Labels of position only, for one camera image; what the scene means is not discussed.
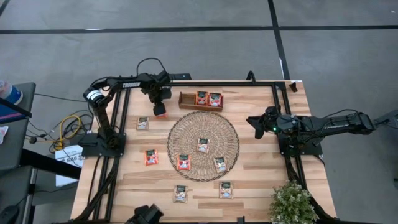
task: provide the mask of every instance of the black table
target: black table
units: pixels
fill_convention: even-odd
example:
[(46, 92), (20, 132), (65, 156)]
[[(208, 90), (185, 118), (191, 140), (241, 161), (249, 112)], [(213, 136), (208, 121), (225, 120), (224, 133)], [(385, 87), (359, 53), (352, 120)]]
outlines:
[[(30, 112), (36, 84), (23, 83), (15, 85), (15, 87), (24, 94), (18, 106)], [(79, 179), (81, 168), (24, 149), (28, 121), (28, 119), (23, 119), (2, 124), (2, 126), (9, 126), (9, 129), (4, 137), (4, 142), (0, 145), (0, 174), (19, 166), (33, 166), (65, 177)]]
[(27, 202), (31, 203), (31, 200), (27, 198), (31, 193), (29, 192), (31, 176), (31, 166), (16, 168), (0, 176), (0, 212), (10, 205), (19, 203), (19, 213), (15, 224), (22, 223), (24, 220), (25, 208), (28, 208), (26, 218), (33, 218), (29, 211), (30, 205), (26, 205)]

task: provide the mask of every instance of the gray floor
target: gray floor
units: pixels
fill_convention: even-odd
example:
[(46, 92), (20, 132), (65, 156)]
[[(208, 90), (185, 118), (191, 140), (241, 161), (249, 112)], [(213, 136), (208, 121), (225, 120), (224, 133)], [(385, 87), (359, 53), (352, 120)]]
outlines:
[[(398, 24), (397, 1), (275, 1), (280, 26)], [(267, 1), (11, 0), (0, 29), (99, 29), (179, 26), (269, 26)], [(291, 79), (304, 81), (315, 116), (354, 108), (373, 118), (398, 107), (398, 30), (283, 31)], [(131, 75), (138, 61), (160, 58), (170, 72), (194, 79), (281, 79), (273, 31), (143, 34), (0, 35), (0, 76), (36, 82), (37, 92), (81, 98), (95, 78)], [(142, 72), (158, 72), (148, 62)], [(36, 97), (32, 122), (50, 129), (85, 104)], [(326, 172), (342, 220), (396, 223), (398, 132), (325, 139)], [(45, 144), (25, 145), (48, 154)], [(40, 174), (43, 189), (53, 176)], [(66, 221), (74, 190), (37, 207), (35, 223)]]

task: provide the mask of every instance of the white paper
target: white paper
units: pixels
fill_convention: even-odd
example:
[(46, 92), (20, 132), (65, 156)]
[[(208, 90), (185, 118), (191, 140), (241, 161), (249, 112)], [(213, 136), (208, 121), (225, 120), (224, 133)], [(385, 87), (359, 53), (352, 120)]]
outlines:
[[(58, 161), (66, 162), (67, 164), (83, 167), (83, 157), (81, 156), (82, 147), (76, 146), (68, 146), (63, 150), (55, 151), (55, 159)], [(55, 176), (55, 185), (57, 187), (61, 187), (67, 184), (74, 183), (78, 180), (64, 177), (61, 175)]]

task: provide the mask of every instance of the yellow cable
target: yellow cable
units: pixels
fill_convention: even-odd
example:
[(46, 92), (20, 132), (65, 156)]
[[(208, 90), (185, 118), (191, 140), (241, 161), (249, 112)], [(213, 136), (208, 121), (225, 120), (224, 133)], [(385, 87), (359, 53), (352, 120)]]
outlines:
[(81, 119), (79, 118), (79, 116), (77, 116), (77, 115), (70, 115), (70, 116), (67, 116), (66, 118), (64, 118), (64, 119), (61, 121), (61, 123), (60, 123), (60, 139), (59, 139), (58, 141), (54, 141), (54, 142), (56, 142), (55, 145), (54, 145), (54, 149), (55, 149), (56, 151), (63, 150), (63, 143), (62, 143), (62, 141), (63, 141), (64, 139), (62, 139), (62, 126), (63, 126), (63, 123), (64, 123), (66, 120), (70, 119), (70, 118), (76, 118), (76, 119), (79, 121), (79, 125), (78, 125), (78, 128), (76, 128), (76, 130), (75, 130), (74, 132), (71, 133), (71, 135), (69, 135), (69, 136), (64, 136), (64, 139), (70, 139), (70, 138), (74, 137), (74, 135), (77, 134), (77, 132), (80, 130), (80, 127), (81, 127)]

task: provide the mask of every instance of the table leg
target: table leg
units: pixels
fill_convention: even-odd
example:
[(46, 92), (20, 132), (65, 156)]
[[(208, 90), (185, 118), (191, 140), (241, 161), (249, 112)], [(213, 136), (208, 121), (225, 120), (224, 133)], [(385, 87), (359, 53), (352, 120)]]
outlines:
[(40, 170), (53, 172), (58, 175), (79, 179), (81, 168), (51, 159), (47, 156), (40, 155), (27, 149), (22, 150), (21, 161), (22, 166), (32, 166)]

